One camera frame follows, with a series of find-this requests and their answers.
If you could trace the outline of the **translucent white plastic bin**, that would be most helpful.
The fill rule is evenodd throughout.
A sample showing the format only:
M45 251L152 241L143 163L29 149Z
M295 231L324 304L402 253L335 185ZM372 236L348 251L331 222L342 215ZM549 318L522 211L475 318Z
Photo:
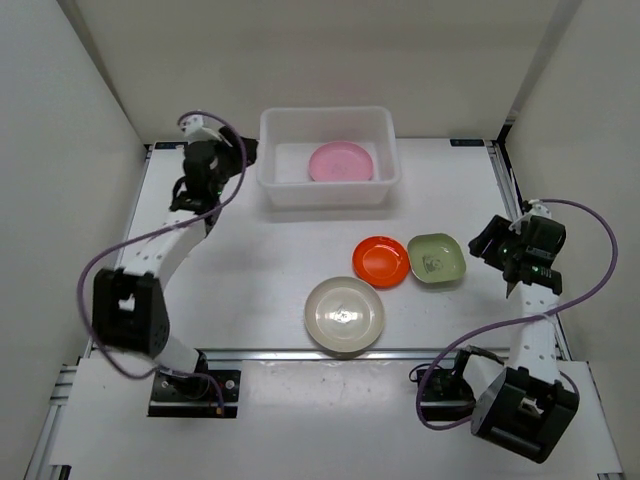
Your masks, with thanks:
M312 153L337 141L357 144L371 155L371 180L311 179L308 163ZM391 113L380 106L267 109L260 118L256 177L276 207L378 205L401 178Z

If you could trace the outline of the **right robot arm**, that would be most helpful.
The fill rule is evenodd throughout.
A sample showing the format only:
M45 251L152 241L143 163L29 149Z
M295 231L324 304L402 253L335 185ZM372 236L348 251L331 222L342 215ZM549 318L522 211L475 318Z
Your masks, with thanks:
M552 264L565 240L565 227L544 209L515 221L494 216L469 242L469 252L502 273L508 292L524 284L558 295L562 277ZM471 433L538 464L547 460L579 407L579 394L561 380L552 319L544 314L519 326L501 372L493 375L467 364L449 375L450 390L458 398L470 400L480 393Z

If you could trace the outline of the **green square panda dish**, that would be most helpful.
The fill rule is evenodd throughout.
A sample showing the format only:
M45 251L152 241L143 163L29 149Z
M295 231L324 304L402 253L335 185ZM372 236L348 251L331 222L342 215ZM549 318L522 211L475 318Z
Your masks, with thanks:
M425 285L460 281L466 274L466 261L459 243L445 233L423 234L407 244L414 277Z

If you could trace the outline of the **pink round plate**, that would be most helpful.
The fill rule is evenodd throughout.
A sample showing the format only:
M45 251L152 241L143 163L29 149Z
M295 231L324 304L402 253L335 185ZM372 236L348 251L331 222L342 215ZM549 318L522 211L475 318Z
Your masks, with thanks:
M311 155L308 171L315 182L362 182L374 175L371 155L352 142L330 142Z

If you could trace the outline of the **cream round bowl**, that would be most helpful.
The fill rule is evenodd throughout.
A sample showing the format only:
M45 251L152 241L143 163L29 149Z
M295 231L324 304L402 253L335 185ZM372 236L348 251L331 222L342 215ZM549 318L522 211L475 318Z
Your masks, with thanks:
M386 312L378 293L357 278L329 278L318 284L305 302L307 333L335 354L356 354L368 349L385 325Z

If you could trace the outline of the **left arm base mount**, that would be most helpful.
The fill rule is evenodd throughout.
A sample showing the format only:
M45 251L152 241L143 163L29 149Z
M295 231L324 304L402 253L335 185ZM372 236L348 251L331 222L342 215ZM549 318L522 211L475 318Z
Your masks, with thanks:
M179 378L158 372L152 383L151 418L235 419L241 388L240 369L208 370L207 378Z

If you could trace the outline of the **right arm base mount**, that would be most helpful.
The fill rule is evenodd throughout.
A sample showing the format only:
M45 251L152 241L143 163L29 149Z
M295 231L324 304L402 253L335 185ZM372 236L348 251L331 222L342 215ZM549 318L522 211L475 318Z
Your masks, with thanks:
M435 366L421 394L421 411L429 422L455 422L470 416L475 397L463 372L469 359L477 356L500 366L504 361L496 354L475 346L460 350L451 368Z

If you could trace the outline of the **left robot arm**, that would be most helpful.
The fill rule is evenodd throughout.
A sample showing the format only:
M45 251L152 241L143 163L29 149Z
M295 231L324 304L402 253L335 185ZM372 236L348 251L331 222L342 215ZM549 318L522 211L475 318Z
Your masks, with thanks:
M154 362L175 376L175 388L188 400L206 395L210 377L204 354L172 334L164 289L208 237L221 213L225 185L246 174L257 150L256 139L238 136L228 126L189 142L160 233L145 240L129 262L103 268L93 280L95 343Z

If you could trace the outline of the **orange round plate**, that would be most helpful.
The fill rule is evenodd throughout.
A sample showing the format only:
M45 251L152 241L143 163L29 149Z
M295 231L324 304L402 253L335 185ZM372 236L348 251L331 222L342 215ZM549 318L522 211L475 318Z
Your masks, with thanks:
M353 251L352 265L361 280L378 289L399 285L410 269L405 247L386 236L372 236L362 240Z

